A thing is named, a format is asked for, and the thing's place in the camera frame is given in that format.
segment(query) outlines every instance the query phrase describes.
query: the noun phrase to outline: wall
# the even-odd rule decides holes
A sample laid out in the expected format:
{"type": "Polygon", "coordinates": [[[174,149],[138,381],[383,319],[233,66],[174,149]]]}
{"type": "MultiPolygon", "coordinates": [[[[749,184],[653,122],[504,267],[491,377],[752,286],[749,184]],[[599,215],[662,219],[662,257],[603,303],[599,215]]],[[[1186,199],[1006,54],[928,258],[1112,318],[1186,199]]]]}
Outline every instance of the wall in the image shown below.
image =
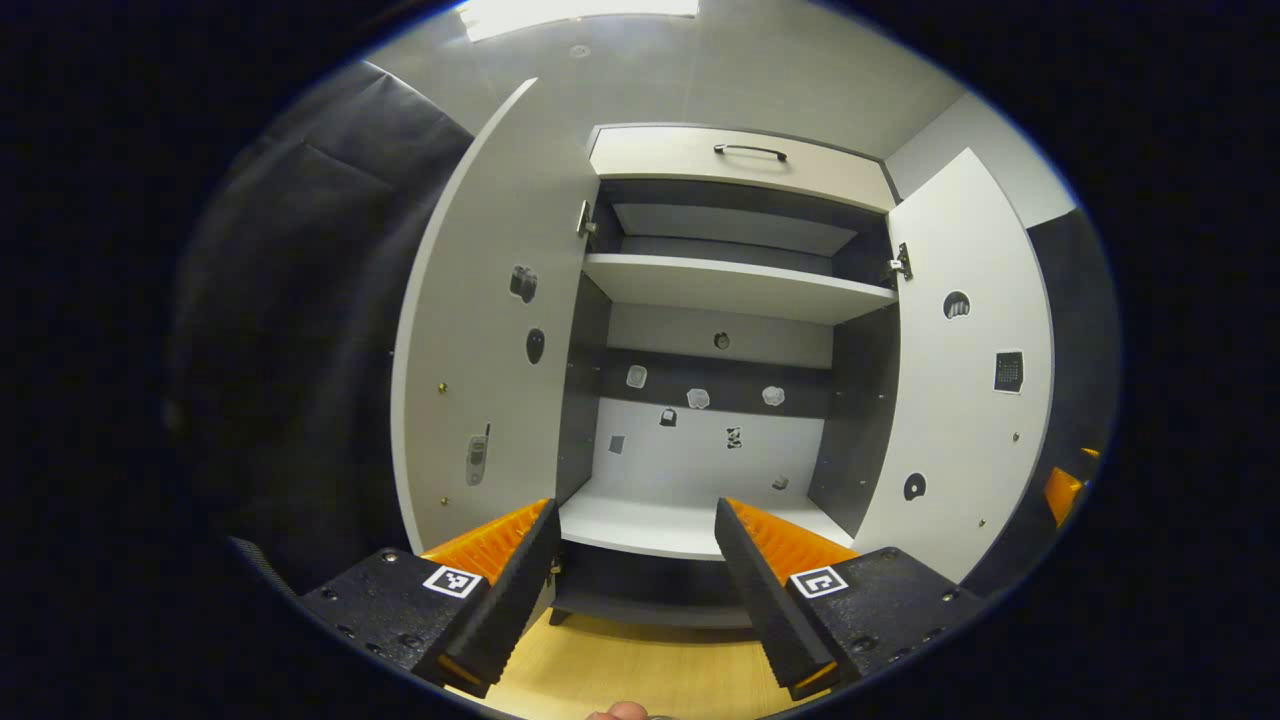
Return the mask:
{"type": "Polygon", "coordinates": [[[1023,227],[1075,209],[1057,173],[1014,126],[972,92],[965,92],[932,123],[886,158],[905,199],[965,147],[972,147],[1009,196],[1023,227]]]}
{"type": "Polygon", "coordinates": [[[370,61],[472,133],[538,77],[582,143],[598,123],[687,122],[771,129],[883,158],[963,92],[869,27],[796,0],[701,0],[692,19],[584,18],[476,44],[447,10],[370,61]],[[590,54],[571,56],[579,45],[590,54]]]}

